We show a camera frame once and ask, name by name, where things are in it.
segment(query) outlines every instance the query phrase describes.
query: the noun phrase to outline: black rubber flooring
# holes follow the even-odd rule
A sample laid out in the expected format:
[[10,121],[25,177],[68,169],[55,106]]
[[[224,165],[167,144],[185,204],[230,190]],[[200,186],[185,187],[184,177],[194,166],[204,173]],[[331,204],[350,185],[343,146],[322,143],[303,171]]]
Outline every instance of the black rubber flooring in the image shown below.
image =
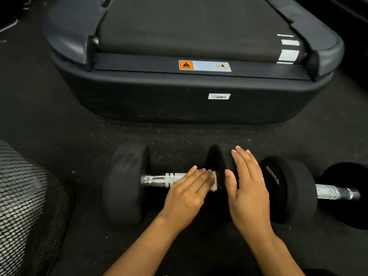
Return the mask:
[[[316,177],[333,163],[368,164],[368,92],[341,69],[300,114],[281,124],[143,124],[96,116],[77,102],[49,59],[40,31],[49,5],[50,0],[34,1],[15,27],[0,33],[0,138],[74,185],[76,204],[52,276],[102,275],[163,204],[163,198],[151,197],[154,203],[138,228],[117,231],[108,226],[101,184],[109,159],[123,142],[150,145],[153,173],[202,166],[214,143],[240,144],[259,160],[290,154]],[[303,225],[273,226],[302,269],[366,275],[366,231],[322,210]],[[260,275],[260,270],[233,224],[220,223],[204,210],[173,243],[157,275],[219,273]]]

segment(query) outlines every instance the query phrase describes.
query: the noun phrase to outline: metal mesh grille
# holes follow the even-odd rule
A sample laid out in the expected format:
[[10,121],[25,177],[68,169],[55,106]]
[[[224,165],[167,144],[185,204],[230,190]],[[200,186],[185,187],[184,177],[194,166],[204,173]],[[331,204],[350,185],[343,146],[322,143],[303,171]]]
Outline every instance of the metal mesh grille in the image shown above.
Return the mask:
[[0,275],[45,275],[65,234],[72,191],[0,140]]

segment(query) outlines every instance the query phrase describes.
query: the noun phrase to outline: person's left hand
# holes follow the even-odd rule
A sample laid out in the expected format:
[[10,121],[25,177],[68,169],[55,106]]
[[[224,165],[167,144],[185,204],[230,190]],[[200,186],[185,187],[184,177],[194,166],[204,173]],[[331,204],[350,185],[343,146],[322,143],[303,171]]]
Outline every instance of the person's left hand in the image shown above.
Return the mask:
[[204,203],[205,196],[214,184],[211,170],[197,171],[194,166],[168,191],[165,206],[158,217],[164,217],[175,233],[189,226]]

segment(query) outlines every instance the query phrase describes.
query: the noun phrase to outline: treadmill belt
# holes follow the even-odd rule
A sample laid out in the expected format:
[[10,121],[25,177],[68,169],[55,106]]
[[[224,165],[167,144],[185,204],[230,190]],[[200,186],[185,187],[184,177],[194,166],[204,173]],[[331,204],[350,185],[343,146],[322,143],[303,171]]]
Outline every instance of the treadmill belt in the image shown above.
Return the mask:
[[265,0],[113,0],[98,37],[104,53],[276,63],[286,49],[299,51],[296,64],[305,55]]

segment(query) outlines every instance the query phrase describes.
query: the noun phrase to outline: barcode label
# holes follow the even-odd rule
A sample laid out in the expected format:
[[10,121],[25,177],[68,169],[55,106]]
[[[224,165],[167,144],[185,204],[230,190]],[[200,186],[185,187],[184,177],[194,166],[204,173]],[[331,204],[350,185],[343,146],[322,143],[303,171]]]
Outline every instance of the barcode label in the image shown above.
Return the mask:
[[231,94],[208,94],[209,100],[228,100]]

